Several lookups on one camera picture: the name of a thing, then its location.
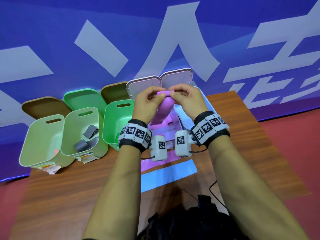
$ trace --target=green bin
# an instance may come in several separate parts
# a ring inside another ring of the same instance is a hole
[[[94,125],[99,129],[99,133],[90,138],[92,140],[98,136],[98,142],[94,147],[78,152],[74,145],[81,140],[89,140],[83,135],[89,125]],[[97,108],[88,107],[72,111],[66,116],[64,121],[61,152],[66,156],[74,158],[87,153],[93,154],[98,158],[103,157],[107,153],[109,146],[102,139],[102,127],[103,119]]]
[[[62,115],[55,114],[30,125],[19,158],[21,166],[40,169],[56,164],[63,168],[74,161],[61,152],[64,120]]]
[[[103,140],[119,151],[118,137],[125,124],[131,120],[134,113],[134,100],[114,101],[107,105],[104,114]]]

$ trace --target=black cable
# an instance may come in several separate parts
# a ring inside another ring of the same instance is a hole
[[[206,151],[207,150],[207,148],[206,149],[204,149],[204,150],[202,150],[202,151],[197,151],[197,152],[193,152],[193,151],[191,151],[190,153],[199,153],[199,152],[204,152],[204,151]]]
[[[211,186],[209,187],[210,193],[218,200],[218,202],[220,202],[220,204],[222,204],[222,205],[226,208],[226,206],[212,193],[211,187],[212,187],[213,185],[211,185]]]
[[[149,157],[149,158],[141,158],[141,160],[146,160],[146,159],[151,159],[151,158],[155,158],[155,156]]]

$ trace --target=wood grain surface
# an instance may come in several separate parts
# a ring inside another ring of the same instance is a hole
[[[234,91],[210,95],[208,99],[230,126],[231,139],[242,156],[281,199],[309,194]],[[193,145],[192,149],[202,147]],[[110,147],[101,159],[87,164],[75,161],[54,176],[33,169],[11,239],[81,239],[117,154]],[[210,195],[209,186],[214,183],[215,175],[208,151],[194,153],[191,158],[197,173],[141,194],[139,231],[155,212],[164,214],[179,204],[185,208],[196,206],[198,194]],[[182,158],[143,173],[189,159]],[[222,200],[218,185],[212,191]],[[226,211],[214,198],[212,202],[217,203],[220,211]]]

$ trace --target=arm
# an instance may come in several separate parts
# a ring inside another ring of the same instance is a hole
[[[170,96],[194,121],[207,111],[201,92],[186,84]],[[226,135],[209,145],[219,189],[229,213],[250,239],[308,239],[300,224],[271,188],[243,159]]]
[[[161,87],[149,87],[137,95],[132,118],[149,124],[164,100]],[[83,239],[136,239],[141,196],[141,152],[123,145],[98,201],[91,213]]]

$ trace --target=forearm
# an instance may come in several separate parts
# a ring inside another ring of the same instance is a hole
[[[83,238],[135,239],[141,197],[141,153],[123,145],[98,197]]]
[[[223,200],[244,234],[250,239],[308,239],[228,136],[215,139],[209,152]]]

